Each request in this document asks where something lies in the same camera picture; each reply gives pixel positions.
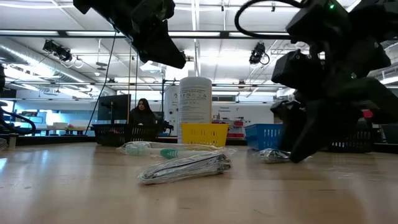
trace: black basket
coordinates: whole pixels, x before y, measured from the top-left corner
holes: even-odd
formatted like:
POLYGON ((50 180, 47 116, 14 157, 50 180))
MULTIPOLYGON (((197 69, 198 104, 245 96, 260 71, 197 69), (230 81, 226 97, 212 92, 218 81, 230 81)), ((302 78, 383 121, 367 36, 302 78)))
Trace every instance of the black basket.
POLYGON ((158 126, 132 124, 93 124, 96 142, 103 146, 119 147, 130 141, 155 141, 158 126))
POLYGON ((328 147, 330 152, 371 152, 376 141, 377 129, 358 128, 354 134, 345 139, 334 140, 328 147))

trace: wrapped package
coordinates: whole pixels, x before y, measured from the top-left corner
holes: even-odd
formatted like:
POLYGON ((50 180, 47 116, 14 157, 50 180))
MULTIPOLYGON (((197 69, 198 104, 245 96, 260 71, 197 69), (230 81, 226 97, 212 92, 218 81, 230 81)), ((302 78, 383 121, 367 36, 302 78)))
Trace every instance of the wrapped package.
POLYGON ((290 152, 284 152, 277 149, 265 149, 254 154, 256 159, 266 164, 276 164, 290 162, 290 152))
POLYGON ((187 178, 222 174, 231 168, 231 161, 220 151, 207 152, 183 159, 173 159, 144 168, 138 181, 163 184, 187 178))
POLYGON ((197 144, 167 144, 158 142, 128 142, 118 148, 118 151, 131 156, 161 156, 166 159, 190 157, 203 154, 209 151, 222 151, 226 154, 233 154, 236 150, 203 146, 197 144))

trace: blue basket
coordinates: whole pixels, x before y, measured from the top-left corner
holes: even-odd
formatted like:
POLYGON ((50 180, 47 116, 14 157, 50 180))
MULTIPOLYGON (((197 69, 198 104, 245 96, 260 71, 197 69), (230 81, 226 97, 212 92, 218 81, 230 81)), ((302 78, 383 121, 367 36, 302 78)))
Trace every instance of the blue basket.
POLYGON ((253 124, 245 127, 248 146, 260 151, 267 148, 279 149, 283 124, 253 124))

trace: person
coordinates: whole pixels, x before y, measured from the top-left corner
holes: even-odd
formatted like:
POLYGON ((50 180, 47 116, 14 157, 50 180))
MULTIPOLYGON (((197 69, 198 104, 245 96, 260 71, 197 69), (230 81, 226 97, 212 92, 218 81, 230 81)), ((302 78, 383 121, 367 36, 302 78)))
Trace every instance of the person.
POLYGON ((147 99, 140 99, 138 106, 131 110, 130 124, 155 125, 155 114, 150 109, 147 99))

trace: dark hair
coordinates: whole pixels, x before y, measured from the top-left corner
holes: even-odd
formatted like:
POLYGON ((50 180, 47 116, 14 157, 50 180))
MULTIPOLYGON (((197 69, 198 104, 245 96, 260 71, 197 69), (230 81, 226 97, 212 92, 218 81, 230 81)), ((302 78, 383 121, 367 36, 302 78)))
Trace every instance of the dark hair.
POLYGON ((142 99, 140 99, 138 101, 138 105, 136 106, 136 111, 140 111, 139 110, 139 102, 143 102, 143 104, 145 106, 144 113, 148 113, 148 114, 149 113, 153 113, 152 110, 150 109, 150 106, 149 106, 149 103, 148 103, 147 99, 145 99, 145 98, 142 98, 142 99))

